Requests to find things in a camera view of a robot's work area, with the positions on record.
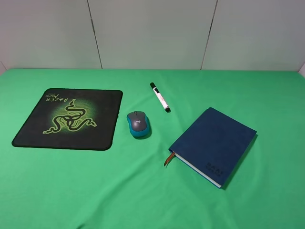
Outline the white black marker pen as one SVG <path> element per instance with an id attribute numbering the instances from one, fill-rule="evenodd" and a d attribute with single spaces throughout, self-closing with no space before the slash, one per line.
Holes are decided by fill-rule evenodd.
<path id="1" fill-rule="evenodd" d="M 154 91 L 155 95 L 157 96 L 158 100 L 160 101 L 160 103 L 162 104 L 164 110 L 169 113 L 171 110 L 168 106 L 168 104 L 166 103 L 166 101 L 164 100 L 163 96 L 161 95 L 161 93 L 159 92 L 158 88 L 156 87 L 156 85 L 151 82 L 150 86 L 152 88 L 152 90 Z"/>

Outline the grey teal wireless mouse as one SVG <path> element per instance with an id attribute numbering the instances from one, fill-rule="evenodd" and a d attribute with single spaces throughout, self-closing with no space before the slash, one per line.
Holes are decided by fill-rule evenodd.
<path id="1" fill-rule="evenodd" d="M 134 111 L 126 116 L 129 131 L 135 138 L 146 137 L 150 133 L 150 123 L 145 112 Z"/>

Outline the black green Razer mouse pad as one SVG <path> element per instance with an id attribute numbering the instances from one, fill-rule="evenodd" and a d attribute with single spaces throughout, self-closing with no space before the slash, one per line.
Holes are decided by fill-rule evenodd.
<path id="1" fill-rule="evenodd" d="M 123 92 L 49 88 L 12 141 L 15 147 L 108 150 Z"/>

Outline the brown bookmark ribbon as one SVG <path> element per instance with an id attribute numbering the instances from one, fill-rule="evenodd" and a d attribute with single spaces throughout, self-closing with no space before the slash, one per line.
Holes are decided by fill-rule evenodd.
<path id="1" fill-rule="evenodd" d="M 174 157 L 175 157 L 175 152 L 172 151 L 171 154 L 165 160 L 164 167 L 166 167 Z"/>

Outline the dark blue notebook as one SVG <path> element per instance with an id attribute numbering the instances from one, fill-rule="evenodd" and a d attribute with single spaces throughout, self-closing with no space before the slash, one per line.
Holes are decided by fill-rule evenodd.
<path id="1" fill-rule="evenodd" d="M 210 107 L 169 147 L 175 156 L 216 187 L 234 171 L 257 131 Z"/>

